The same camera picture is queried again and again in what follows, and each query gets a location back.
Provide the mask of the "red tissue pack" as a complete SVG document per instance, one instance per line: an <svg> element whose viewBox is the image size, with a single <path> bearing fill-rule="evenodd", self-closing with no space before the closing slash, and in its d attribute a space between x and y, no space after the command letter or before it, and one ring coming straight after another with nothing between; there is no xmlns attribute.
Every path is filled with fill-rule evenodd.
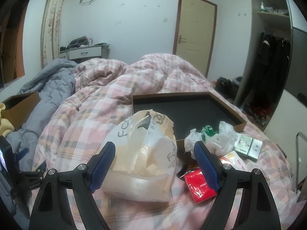
<svg viewBox="0 0 307 230"><path fill-rule="evenodd" d="M207 185L205 177L200 169L185 174L184 180L196 204L216 196L216 192Z"/></svg>

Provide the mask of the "green white tissue box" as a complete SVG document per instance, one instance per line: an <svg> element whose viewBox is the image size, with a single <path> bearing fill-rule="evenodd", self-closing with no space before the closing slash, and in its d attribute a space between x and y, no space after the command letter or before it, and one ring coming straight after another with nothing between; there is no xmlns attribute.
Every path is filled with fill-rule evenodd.
<svg viewBox="0 0 307 230"><path fill-rule="evenodd" d="M239 133L237 135L238 139L234 144L234 150L238 155L256 162L259 158L263 142Z"/></svg>

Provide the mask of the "white green plastic bag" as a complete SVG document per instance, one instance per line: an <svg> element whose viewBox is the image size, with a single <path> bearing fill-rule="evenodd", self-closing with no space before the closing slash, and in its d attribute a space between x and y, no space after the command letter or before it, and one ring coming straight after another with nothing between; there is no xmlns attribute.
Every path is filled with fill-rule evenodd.
<svg viewBox="0 0 307 230"><path fill-rule="evenodd" d="M185 152L190 152L191 157L195 159L194 145L196 142L201 141L211 154L221 157L234 150L238 138L239 134L232 125L220 121L218 131L214 131L210 125L204 126L200 132L192 129L184 140L184 148Z"/></svg>

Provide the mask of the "beige translucent shopping bag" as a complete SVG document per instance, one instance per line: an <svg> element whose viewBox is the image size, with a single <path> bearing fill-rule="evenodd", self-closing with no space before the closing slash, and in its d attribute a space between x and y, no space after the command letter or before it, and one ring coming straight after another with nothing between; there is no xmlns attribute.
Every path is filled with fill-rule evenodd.
<svg viewBox="0 0 307 230"><path fill-rule="evenodd" d="M106 142L115 159L102 189L112 197L142 202L168 202L175 173L174 124L154 110L138 111L114 127Z"/></svg>

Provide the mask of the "black yellow wipes pack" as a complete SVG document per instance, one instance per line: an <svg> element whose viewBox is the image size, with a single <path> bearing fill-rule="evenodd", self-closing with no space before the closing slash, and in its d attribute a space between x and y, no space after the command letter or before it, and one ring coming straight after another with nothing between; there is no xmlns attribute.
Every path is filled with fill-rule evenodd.
<svg viewBox="0 0 307 230"><path fill-rule="evenodd" d="M183 167L181 168L181 170L176 174L176 176L180 179L184 181L184 177L185 175L195 171L199 169L198 165L183 165Z"/></svg>

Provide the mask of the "open cardboard box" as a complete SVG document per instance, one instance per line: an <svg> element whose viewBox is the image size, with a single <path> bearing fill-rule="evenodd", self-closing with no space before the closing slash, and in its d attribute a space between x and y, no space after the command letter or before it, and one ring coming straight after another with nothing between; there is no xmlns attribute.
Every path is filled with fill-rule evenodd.
<svg viewBox="0 0 307 230"><path fill-rule="evenodd" d="M38 92L11 96L3 102L6 108L2 111L2 117L8 119L15 129L19 129L39 101Z"/></svg>

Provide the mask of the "brown tray with black liner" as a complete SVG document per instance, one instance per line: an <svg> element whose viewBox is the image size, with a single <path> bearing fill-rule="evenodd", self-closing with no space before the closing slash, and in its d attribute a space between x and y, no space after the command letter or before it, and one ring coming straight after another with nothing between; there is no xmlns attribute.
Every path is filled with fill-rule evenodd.
<svg viewBox="0 0 307 230"><path fill-rule="evenodd" d="M247 124L246 120L230 105L211 92L134 95L132 105L134 113L153 110L171 119L177 140L177 157L182 165L196 163L191 158L191 154L184 149L184 139L189 135L190 130L200 131L206 125L218 130L219 123L224 121L232 125L236 132L241 133Z"/></svg>

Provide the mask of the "grey quilted blanket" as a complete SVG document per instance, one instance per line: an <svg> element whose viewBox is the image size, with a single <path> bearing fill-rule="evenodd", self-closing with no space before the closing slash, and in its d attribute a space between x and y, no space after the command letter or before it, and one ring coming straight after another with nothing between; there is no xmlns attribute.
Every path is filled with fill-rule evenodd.
<svg viewBox="0 0 307 230"><path fill-rule="evenodd" d="M22 156L18 160L21 171L31 171L42 131L62 102L74 94L73 71L77 65L74 61L55 59L19 90L19 95L32 92L37 92L39 95L39 102L26 122L6 137L13 152Z"/></svg>

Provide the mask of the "black bag on floor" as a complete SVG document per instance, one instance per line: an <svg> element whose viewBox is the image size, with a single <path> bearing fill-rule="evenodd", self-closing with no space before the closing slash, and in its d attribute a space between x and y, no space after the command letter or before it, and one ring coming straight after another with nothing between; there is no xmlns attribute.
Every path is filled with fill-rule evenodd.
<svg viewBox="0 0 307 230"><path fill-rule="evenodd" d="M219 77L215 84L215 90L227 101L234 103L241 80L241 76L234 78L232 81Z"/></svg>

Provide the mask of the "pink plaid duvet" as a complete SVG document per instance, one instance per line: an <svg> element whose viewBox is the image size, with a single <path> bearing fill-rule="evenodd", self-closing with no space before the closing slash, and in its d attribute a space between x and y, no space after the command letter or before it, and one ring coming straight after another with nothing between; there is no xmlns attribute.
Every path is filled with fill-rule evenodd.
<svg viewBox="0 0 307 230"><path fill-rule="evenodd" d="M305 219L306 203L299 202L290 166L278 146L247 120L235 106L218 94L205 77L178 56L154 53L134 64L119 60L92 59L77 66L75 94L66 99L43 130L34 155L34 167L46 161L47 170L72 171L98 154L110 131L133 114L134 95L177 92L211 92L224 100L247 124L243 135L263 142L256 162L245 160L245 170L260 169L274 198L281 229ZM186 183L176 174L182 167L176 159L168 202L142 202L112 197L101 188L93 193L109 229L202 229L217 197L196 204ZM242 189L236 191L225 229L234 229ZM86 229L73 190L67 196L76 229Z"/></svg>

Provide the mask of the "dark wardrobe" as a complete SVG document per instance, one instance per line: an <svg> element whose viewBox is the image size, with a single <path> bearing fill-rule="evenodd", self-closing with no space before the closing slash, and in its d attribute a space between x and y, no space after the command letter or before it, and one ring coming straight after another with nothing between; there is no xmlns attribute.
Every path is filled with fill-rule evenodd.
<svg viewBox="0 0 307 230"><path fill-rule="evenodd" d="M247 62L235 104L264 130L284 91L306 105L306 13L296 0L251 0Z"/></svg>

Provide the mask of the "white drawer desk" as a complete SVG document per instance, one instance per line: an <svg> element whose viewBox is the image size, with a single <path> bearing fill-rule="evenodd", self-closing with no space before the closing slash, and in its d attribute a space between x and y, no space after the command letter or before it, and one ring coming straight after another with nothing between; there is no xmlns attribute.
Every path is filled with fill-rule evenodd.
<svg viewBox="0 0 307 230"><path fill-rule="evenodd" d="M81 63L93 58L108 59L110 45L107 43L94 44L92 38L82 36L72 40L66 47L60 48L60 59Z"/></svg>

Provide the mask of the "floral curtain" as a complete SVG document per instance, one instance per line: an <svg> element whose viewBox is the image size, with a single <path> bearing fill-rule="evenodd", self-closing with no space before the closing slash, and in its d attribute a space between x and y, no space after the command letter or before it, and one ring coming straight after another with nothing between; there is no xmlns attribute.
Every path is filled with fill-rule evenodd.
<svg viewBox="0 0 307 230"><path fill-rule="evenodd" d="M47 0L42 24L41 60L45 67L59 58L61 13L64 0Z"/></svg>

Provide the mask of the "cream panel door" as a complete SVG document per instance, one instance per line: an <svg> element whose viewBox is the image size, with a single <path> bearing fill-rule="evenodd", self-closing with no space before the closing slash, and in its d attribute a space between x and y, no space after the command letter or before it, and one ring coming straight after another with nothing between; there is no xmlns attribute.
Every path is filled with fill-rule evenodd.
<svg viewBox="0 0 307 230"><path fill-rule="evenodd" d="M212 57L218 6L208 0L178 0L173 54L207 77Z"/></svg>

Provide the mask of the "phone on black clamp mount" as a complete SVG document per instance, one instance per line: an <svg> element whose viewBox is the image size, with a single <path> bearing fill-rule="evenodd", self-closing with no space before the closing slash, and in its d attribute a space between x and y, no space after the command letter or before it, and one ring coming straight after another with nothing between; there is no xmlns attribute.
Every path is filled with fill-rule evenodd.
<svg viewBox="0 0 307 230"><path fill-rule="evenodd" d="M46 171L46 161L41 163L35 171L21 171L19 168L19 157L23 157L26 151L22 151L21 154L14 154L12 147L1 136L1 166L5 169L7 174L8 183L12 189L10 191L13 199L22 198L26 200L32 190L41 186L43 174Z"/></svg>

